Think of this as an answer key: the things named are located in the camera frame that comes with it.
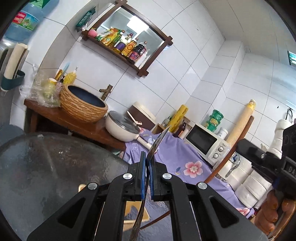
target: faucet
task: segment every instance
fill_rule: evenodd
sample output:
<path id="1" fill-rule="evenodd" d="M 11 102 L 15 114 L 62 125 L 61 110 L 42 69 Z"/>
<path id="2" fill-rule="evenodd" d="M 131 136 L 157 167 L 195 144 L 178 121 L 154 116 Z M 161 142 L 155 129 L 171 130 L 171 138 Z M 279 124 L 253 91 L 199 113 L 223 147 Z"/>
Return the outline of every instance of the faucet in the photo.
<path id="1" fill-rule="evenodd" d="M 107 89 L 99 89 L 99 92 L 104 93 L 103 96 L 101 97 L 102 100 L 105 100 L 107 98 L 112 88 L 113 88 L 112 85 L 108 85 Z"/>

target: wooden table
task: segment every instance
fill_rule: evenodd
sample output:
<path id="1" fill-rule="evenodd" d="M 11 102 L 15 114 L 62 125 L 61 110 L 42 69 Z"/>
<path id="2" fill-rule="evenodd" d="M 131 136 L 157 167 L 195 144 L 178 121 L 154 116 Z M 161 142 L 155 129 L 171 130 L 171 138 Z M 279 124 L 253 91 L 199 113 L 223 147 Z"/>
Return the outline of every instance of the wooden table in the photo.
<path id="1" fill-rule="evenodd" d="M 124 142 L 114 138 L 106 130 L 105 118 L 100 119 L 96 123 L 83 123 L 68 115 L 62 108 L 47 108 L 39 105 L 36 101 L 27 99 L 25 99 L 24 105 L 32 110 L 30 132 L 36 132 L 38 116 L 41 115 L 46 119 L 87 138 L 119 150 L 124 151 L 126 149 Z"/>

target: white bottle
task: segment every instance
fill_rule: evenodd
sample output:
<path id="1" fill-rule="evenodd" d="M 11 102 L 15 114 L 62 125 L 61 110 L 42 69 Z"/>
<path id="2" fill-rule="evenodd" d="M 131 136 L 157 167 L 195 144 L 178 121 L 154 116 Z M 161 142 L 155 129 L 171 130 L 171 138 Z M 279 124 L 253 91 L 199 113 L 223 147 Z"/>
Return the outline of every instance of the white bottle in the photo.
<path id="1" fill-rule="evenodd" d="M 145 51 L 145 53 L 142 54 L 142 56 L 140 58 L 138 58 L 138 60 L 135 62 L 135 66 L 139 67 L 141 65 L 141 63 L 143 63 L 143 61 L 146 59 L 147 57 L 147 53 L 148 53 L 149 49 L 147 49 Z"/>
<path id="2" fill-rule="evenodd" d="M 146 57 L 146 59 L 141 63 L 139 69 L 141 69 L 141 68 L 144 66 L 144 64 L 147 62 L 147 60 L 150 58 L 150 56 L 151 56 L 151 55 L 148 55 L 148 56 Z"/>

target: purple tablecloth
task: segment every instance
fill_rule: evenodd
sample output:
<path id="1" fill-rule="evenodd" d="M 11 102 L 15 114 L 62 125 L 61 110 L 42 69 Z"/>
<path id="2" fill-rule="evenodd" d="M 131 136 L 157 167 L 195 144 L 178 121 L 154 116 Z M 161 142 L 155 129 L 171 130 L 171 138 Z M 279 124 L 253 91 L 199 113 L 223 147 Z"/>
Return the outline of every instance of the purple tablecloth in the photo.
<path id="1" fill-rule="evenodd" d="M 151 144 L 157 139 L 158 135 L 154 135 L 145 129 L 142 129 L 140 134 L 141 137 Z M 124 161 L 129 164 L 139 162 L 141 151 L 148 153 L 148 150 L 136 140 L 126 143 L 126 151 L 123 156 Z M 183 140 L 173 137 L 170 132 L 165 135 L 154 157 L 155 161 L 166 165 L 169 173 L 177 175 L 184 182 L 190 184 L 204 181 L 212 173 L 211 168 L 191 145 L 185 144 Z M 213 178 L 209 185 L 243 215 L 250 216 L 253 213 L 253 210 L 250 212 L 238 200 L 229 184 Z"/>

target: table leg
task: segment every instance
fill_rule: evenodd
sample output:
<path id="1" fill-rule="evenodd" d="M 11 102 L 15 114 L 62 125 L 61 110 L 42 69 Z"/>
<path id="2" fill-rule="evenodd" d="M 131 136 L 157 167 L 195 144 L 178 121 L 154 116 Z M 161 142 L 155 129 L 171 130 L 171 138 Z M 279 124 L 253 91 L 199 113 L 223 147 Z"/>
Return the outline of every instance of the table leg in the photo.
<path id="1" fill-rule="evenodd" d="M 30 132 L 36 132 L 38 124 L 38 113 L 33 111 L 31 116 L 31 123 L 30 123 Z"/>

